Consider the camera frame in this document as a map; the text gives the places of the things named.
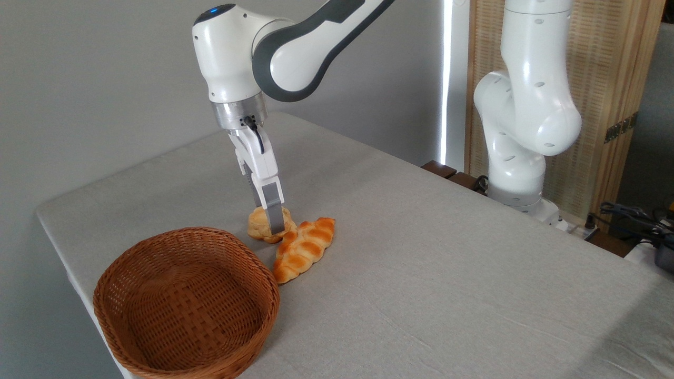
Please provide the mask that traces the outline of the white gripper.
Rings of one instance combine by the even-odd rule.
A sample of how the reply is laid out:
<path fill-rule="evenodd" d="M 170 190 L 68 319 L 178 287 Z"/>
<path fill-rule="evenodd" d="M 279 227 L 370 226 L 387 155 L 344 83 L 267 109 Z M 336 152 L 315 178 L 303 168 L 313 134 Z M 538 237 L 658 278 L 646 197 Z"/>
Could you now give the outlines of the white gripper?
<path fill-rule="evenodd" d="M 279 168 L 267 133 L 261 127 L 229 130 L 241 172 L 248 181 L 255 207 L 261 207 L 261 198 L 272 235 L 285 231 L 283 196 L 279 182 Z"/>

